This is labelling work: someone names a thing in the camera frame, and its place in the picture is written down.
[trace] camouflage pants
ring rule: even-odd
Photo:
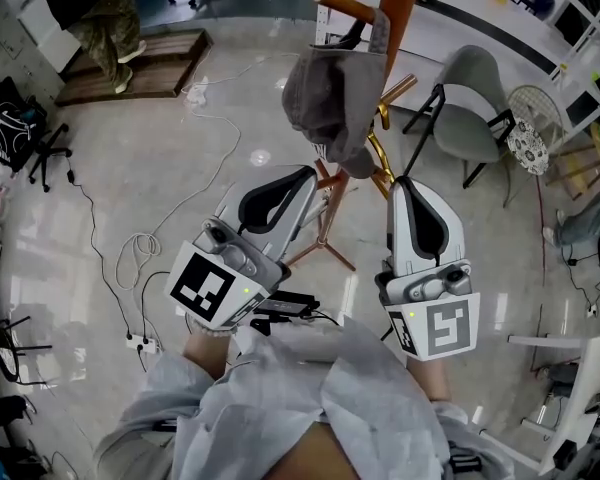
[[[138,48],[140,21],[133,0],[100,0],[68,28],[116,87],[129,73],[118,58]]]

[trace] white desk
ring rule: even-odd
[[[587,443],[591,431],[598,419],[597,414],[584,414],[591,398],[600,393],[600,336],[591,339],[572,337],[529,338],[524,336],[509,336],[509,343],[533,347],[579,348],[580,364],[560,424],[557,429],[550,429],[524,420],[523,426],[550,437],[547,449],[542,459],[528,457],[513,448],[506,446],[485,432],[481,435],[501,448],[513,459],[525,464],[538,472],[539,476],[555,468],[554,454],[566,440],[576,443],[578,450]]]

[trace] wooden coat rack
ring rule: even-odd
[[[325,7],[328,7],[333,11],[342,12],[357,20],[364,21],[365,23],[368,23],[370,25],[372,25],[375,20],[375,10],[372,7],[369,7],[368,5],[360,3],[356,0],[313,1],[319,5],[324,5]],[[391,31],[389,33],[389,45],[387,47],[385,81],[389,77],[389,73],[391,72],[391,68],[393,67],[393,64],[395,62],[400,43],[402,41],[402,36],[404,35],[404,31],[407,27],[407,22],[409,21],[411,10],[413,9],[415,1],[416,0],[380,0],[380,9],[385,13],[387,18],[389,18],[389,22],[391,24]],[[407,75],[403,80],[401,80],[398,84],[389,89],[389,91],[387,91],[382,96],[378,104],[378,113],[380,114],[380,117],[382,119],[382,125],[384,129],[388,129],[389,127],[389,104],[396,98],[398,98],[401,94],[403,94],[407,89],[415,85],[416,81],[417,80],[413,75]],[[384,152],[384,149],[382,148],[380,142],[375,136],[375,133],[373,131],[373,123],[369,130],[369,135],[367,136],[367,138],[369,139],[376,153],[378,154],[380,163],[382,165],[382,169],[376,168],[376,172],[372,176],[373,182],[376,184],[380,192],[385,197],[387,197],[388,190],[385,185],[385,181],[389,180],[393,182],[393,172],[391,171],[391,167],[389,166],[389,162]],[[325,210],[324,221],[321,218],[319,219],[320,230],[318,232],[318,238],[316,239],[316,241],[304,251],[291,258],[291,260],[287,262],[287,265],[293,265],[294,263],[304,258],[307,254],[316,249],[326,249],[333,256],[335,256],[336,259],[340,261],[340,263],[342,263],[345,267],[355,272],[356,268],[353,266],[353,264],[349,262],[336,249],[334,249],[328,241],[329,231],[331,230],[333,220],[335,219],[338,208],[340,207],[340,203],[342,202],[342,199],[344,197],[350,176],[341,168],[338,168],[338,171],[335,175],[330,176],[320,160],[316,161],[316,167],[318,169],[318,172],[322,176],[322,179],[318,182],[318,189],[330,187],[332,190],[331,197],[329,198],[329,203],[327,204],[327,208]]]

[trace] wooden platform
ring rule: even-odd
[[[100,68],[83,53],[65,72],[67,83],[56,98],[56,105],[177,97],[209,45],[207,34],[204,30],[195,30],[143,39],[147,49],[129,62],[133,78],[125,92],[115,94]]]

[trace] electrical outlet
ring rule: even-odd
[[[147,338],[147,343],[145,343],[144,338],[142,336],[132,334],[131,339],[128,339],[126,341],[127,347],[132,348],[133,350],[138,350],[138,345],[142,346],[141,352],[147,352],[149,354],[157,354],[160,350],[158,348],[156,340],[154,340],[153,338]]]

